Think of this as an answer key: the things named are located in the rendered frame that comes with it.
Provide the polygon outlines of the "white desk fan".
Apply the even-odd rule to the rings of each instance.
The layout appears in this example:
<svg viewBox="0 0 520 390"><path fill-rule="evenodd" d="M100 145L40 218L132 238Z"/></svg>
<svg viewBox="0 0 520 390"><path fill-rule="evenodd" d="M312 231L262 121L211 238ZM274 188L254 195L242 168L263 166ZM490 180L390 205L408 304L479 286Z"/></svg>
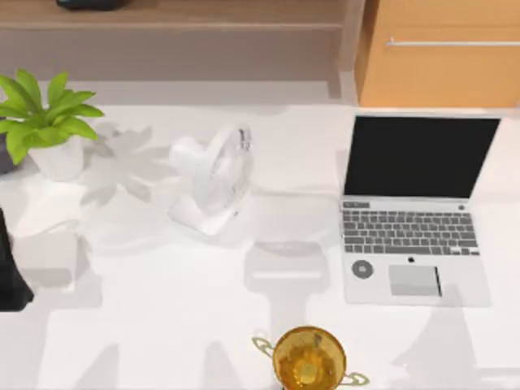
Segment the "white desk fan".
<svg viewBox="0 0 520 390"><path fill-rule="evenodd" d="M253 136L248 125L220 128L205 144L182 136L169 150L180 177L168 216L204 236L217 236L240 211L254 167Z"/></svg>

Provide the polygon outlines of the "green plant in white pot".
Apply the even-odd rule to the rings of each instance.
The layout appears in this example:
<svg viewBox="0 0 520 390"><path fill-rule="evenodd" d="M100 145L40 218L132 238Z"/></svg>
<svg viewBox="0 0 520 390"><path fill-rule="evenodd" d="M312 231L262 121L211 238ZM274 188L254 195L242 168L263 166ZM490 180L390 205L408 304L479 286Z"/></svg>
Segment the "green plant in white pot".
<svg viewBox="0 0 520 390"><path fill-rule="evenodd" d="M0 74L0 89L6 99L0 102L0 134L6 136L6 150L18 165L30 157L50 180L68 181L85 167L82 141L95 141L98 133L87 118L105 113L88 104L96 93L67 86L69 73L60 72L42 97L36 77L19 68L16 77Z"/></svg>

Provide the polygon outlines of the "silver laptop with black screen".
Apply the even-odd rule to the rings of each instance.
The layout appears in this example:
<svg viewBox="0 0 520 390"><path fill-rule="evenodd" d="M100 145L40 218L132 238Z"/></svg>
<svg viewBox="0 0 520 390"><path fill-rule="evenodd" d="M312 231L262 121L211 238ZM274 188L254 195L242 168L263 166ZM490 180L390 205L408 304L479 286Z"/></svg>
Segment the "silver laptop with black screen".
<svg viewBox="0 0 520 390"><path fill-rule="evenodd" d="M491 303L469 201L498 118L359 115L341 198L347 302Z"/></svg>

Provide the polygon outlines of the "orange wooden cupboard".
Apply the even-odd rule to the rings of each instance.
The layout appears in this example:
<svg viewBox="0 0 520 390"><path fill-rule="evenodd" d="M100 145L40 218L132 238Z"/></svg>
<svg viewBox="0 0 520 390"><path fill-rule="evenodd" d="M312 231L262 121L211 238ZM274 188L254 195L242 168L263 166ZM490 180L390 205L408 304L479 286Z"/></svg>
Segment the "orange wooden cupboard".
<svg viewBox="0 0 520 390"><path fill-rule="evenodd" d="M520 0L366 0L354 77L363 107L520 106L520 47L392 47L520 41Z"/></svg>

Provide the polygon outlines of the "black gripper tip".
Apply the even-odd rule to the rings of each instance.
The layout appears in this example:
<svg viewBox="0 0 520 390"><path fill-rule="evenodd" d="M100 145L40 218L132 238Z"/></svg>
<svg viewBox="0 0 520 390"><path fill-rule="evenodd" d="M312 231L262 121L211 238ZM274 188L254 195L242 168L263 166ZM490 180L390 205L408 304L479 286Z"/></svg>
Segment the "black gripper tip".
<svg viewBox="0 0 520 390"><path fill-rule="evenodd" d="M0 312L20 312L34 299L11 251L3 209L0 207Z"/></svg>

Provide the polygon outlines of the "dark object on shelf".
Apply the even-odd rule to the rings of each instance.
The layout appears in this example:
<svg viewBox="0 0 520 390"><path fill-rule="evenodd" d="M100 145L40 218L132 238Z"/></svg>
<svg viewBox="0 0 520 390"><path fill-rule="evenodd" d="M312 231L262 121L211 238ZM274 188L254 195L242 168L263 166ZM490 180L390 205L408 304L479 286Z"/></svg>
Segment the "dark object on shelf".
<svg viewBox="0 0 520 390"><path fill-rule="evenodd" d="M55 0L68 11L113 11L124 7L129 0Z"/></svg>

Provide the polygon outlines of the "open wooden shelf unit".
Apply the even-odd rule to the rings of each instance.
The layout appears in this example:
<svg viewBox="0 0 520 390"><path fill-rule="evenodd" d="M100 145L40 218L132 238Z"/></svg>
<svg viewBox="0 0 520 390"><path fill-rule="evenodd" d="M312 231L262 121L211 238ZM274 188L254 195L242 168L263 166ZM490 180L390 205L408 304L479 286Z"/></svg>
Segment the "open wooden shelf unit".
<svg viewBox="0 0 520 390"><path fill-rule="evenodd" d="M68 72L102 104L352 101L365 0L0 0L0 73Z"/></svg>

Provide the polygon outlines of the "gold trophy cup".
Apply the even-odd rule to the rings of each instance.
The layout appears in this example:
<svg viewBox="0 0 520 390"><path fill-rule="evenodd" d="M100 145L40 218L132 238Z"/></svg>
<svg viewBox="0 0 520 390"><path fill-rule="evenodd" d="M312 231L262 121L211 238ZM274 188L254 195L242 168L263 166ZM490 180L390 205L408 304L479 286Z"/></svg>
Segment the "gold trophy cup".
<svg viewBox="0 0 520 390"><path fill-rule="evenodd" d="M348 372L342 344L329 331L315 326L295 327L275 344L254 336L253 345L272 361L282 390L341 390L360 388L371 380L360 372Z"/></svg>

